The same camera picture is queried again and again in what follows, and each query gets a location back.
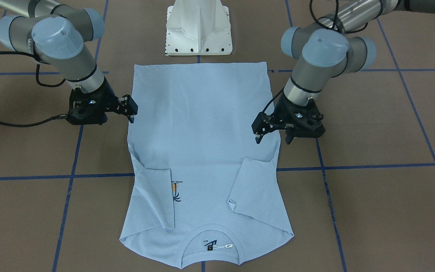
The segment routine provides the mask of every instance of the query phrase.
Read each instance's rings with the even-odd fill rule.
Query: light blue joint cap
[[[281,51],[285,53],[287,56],[293,57],[292,51],[292,42],[293,36],[295,36],[295,32],[299,29],[299,27],[293,26],[285,31],[283,37],[281,37]]]
[[[302,50],[303,58],[317,67],[332,67],[347,55],[349,41],[345,36],[331,29],[313,32]]]
[[[11,27],[11,23],[14,19],[22,17],[17,15],[7,15],[0,19],[0,42],[7,48],[12,51],[16,51],[15,48],[11,45],[11,40],[9,38],[9,28]]]
[[[103,36],[103,33],[105,32],[105,22],[103,21],[103,18],[100,16],[98,11],[89,8],[84,8],[84,10],[86,11],[86,13],[88,13],[88,16],[90,16],[90,20],[92,21],[93,41]]]
[[[377,47],[375,46],[375,43],[373,43],[373,41],[369,38],[361,37],[361,39],[364,41],[367,47],[367,58],[366,63],[364,63],[364,67],[362,67],[359,71],[370,67],[370,65],[373,64],[375,58],[377,57]]]
[[[71,59],[83,49],[82,36],[63,17],[50,17],[39,21],[33,27],[31,36],[38,49],[54,59]]]

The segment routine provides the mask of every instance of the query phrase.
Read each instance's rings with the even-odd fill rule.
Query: robotic arm
[[[435,14],[435,0],[356,0],[316,19],[306,28],[290,28],[281,40],[283,52],[298,59],[271,115],[260,112],[252,124],[256,143],[275,130],[285,130],[287,144],[294,138],[319,138],[325,133],[323,115],[315,101],[327,81],[369,67],[376,47],[367,38],[344,34],[394,10]]]
[[[103,19],[93,9],[74,9],[55,0],[0,0],[0,8],[19,15],[0,20],[0,41],[13,51],[54,65],[71,87],[67,121],[103,124],[105,112],[133,123],[138,107],[130,95],[117,98],[84,42],[100,38]]]

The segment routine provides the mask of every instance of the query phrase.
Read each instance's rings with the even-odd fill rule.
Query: folded sleeve
[[[171,170],[140,167],[120,239],[159,226],[175,228]]]
[[[274,161],[244,158],[228,203],[234,212],[288,232],[293,231],[276,182]]]

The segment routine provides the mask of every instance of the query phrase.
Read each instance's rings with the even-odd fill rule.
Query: t-shirt
[[[251,129],[271,99],[265,62],[135,65],[132,98],[126,247],[182,269],[242,264],[293,237],[276,182],[279,132],[258,145]]]

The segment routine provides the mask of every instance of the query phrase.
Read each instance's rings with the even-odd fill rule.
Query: white mounting bracket
[[[229,9],[221,0],[176,0],[167,8],[166,27],[166,55],[229,55],[233,51]]]

